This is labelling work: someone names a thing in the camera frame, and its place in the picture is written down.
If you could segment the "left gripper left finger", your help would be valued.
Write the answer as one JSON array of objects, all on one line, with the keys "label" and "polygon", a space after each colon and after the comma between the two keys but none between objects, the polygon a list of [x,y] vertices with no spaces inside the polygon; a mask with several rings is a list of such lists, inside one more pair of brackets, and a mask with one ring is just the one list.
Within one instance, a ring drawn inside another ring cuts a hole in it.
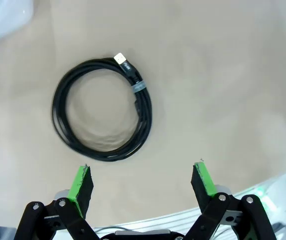
[{"label": "left gripper left finger", "polygon": [[51,240],[59,230],[67,230],[74,240],[100,239],[85,220],[92,191],[90,167],[80,166],[66,197],[48,205],[39,201],[26,205],[14,239]]}]

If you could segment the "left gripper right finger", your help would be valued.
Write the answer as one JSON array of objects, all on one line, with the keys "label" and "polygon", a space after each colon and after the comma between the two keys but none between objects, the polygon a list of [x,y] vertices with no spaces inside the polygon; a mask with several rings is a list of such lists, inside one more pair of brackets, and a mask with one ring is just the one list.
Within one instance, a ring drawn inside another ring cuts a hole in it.
[{"label": "left gripper right finger", "polygon": [[183,239],[210,240],[222,225],[230,226],[239,240],[276,239],[257,195],[248,194],[237,199],[226,192],[219,192],[202,161],[193,165],[191,185],[201,214]]}]

